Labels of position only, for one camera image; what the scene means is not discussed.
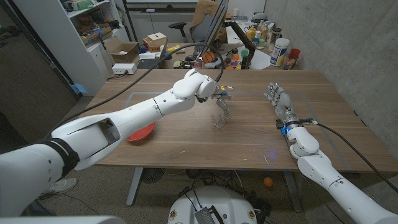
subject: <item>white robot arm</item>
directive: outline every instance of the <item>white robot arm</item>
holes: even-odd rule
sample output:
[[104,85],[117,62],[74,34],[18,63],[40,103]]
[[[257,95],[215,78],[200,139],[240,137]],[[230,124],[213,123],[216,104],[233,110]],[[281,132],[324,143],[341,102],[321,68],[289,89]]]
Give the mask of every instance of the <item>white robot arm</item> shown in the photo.
[[278,84],[270,83],[267,99],[275,107],[277,116],[290,142],[290,153],[298,169],[309,179],[321,185],[356,223],[398,223],[398,215],[387,211],[362,190],[345,179],[319,149],[319,142],[300,127],[289,95]]
[[216,89],[213,79],[193,69],[159,96],[113,113],[76,119],[55,129],[46,142],[0,155],[0,217],[20,215],[72,169],[96,164],[132,133],[168,114],[189,110],[195,97],[205,101]]

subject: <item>door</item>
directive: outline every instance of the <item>door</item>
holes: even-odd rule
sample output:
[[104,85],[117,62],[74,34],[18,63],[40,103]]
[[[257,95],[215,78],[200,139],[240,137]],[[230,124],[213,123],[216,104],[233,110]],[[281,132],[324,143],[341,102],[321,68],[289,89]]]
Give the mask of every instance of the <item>door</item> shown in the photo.
[[[3,7],[0,26],[19,29]],[[15,29],[11,34],[4,35],[4,29],[0,32],[0,111],[26,141],[34,142],[42,139],[77,99],[24,33],[17,35]]]

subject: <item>wooden table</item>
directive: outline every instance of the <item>wooden table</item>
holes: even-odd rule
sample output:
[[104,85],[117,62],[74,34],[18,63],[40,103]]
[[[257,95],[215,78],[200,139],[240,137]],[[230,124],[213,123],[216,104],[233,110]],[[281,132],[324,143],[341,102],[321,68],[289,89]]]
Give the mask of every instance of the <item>wooden table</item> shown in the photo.
[[[89,106],[117,93],[138,76],[106,82]],[[186,70],[153,70],[115,100],[84,114],[107,113],[152,98],[172,88]],[[213,78],[219,70],[203,70]],[[318,71],[306,70],[226,70],[220,85],[233,87],[227,101],[233,115],[217,131],[213,123],[221,109],[215,100],[195,102],[195,106],[168,115],[155,124],[143,142],[123,142],[100,165],[197,169],[297,170],[284,137],[275,128],[277,116],[265,99],[267,84],[285,88],[292,98],[298,118],[313,117],[342,134],[368,160],[384,172],[397,172],[398,162],[365,127],[351,107]],[[340,171],[367,172],[371,169],[342,140],[319,126],[308,125],[321,150]]]
[[[177,44],[179,46],[185,45],[185,43],[177,43]],[[176,45],[176,43],[168,44],[169,47],[175,47],[175,45]],[[233,48],[238,48],[238,47],[243,46],[243,44],[225,44],[224,46],[225,46],[225,48],[224,48],[224,50],[220,50],[220,54],[225,54]],[[173,54],[173,58],[170,60],[165,60],[163,65],[161,66],[161,68],[162,69],[173,69],[174,62],[178,61],[178,60],[185,60],[186,56],[193,55],[193,49],[194,49],[194,47],[187,47],[185,49],[185,53]],[[269,55],[268,48],[263,48],[261,51]],[[139,63],[139,56],[137,56],[134,59],[133,63],[135,63],[135,64]],[[275,66],[271,65],[271,66],[265,68],[264,70],[283,70],[283,68],[282,68],[282,66],[275,67]]]

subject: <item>cardboard box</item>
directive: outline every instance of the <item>cardboard box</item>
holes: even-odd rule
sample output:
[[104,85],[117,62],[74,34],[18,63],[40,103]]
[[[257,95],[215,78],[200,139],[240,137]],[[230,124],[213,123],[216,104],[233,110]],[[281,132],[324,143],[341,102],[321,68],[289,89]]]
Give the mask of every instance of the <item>cardboard box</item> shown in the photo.
[[148,35],[148,37],[144,38],[143,41],[149,49],[151,47],[160,47],[161,45],[165,45],[167,37],[159,32],[156,34]]
[[[101,34],[102,34],[102,39],[107,39],[108,37],[110,37],[113,33],[112,33],[112,29],[110,27],[105,27],[101,29]],[[100,41],[100,34],[99,33],[95,33],[95,34],[91,34],[91,35],[87,35],[85,37],[82,37],[81,40],[83,41],[84,45],[86,46],[86,48],[91,47],[92,45],[94,45],[95,43]]]
[[118,37],[105,44],[115,63],[131,63],[139,53],[138,42],[121,42]]

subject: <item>gray wall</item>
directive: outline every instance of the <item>gray wall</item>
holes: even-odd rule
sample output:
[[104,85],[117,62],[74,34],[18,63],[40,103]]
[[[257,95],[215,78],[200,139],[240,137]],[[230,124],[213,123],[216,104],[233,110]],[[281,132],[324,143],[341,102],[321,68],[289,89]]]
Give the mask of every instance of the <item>gray wall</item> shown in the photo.
[[268,0],[265,13],[398,158],[398,1]]

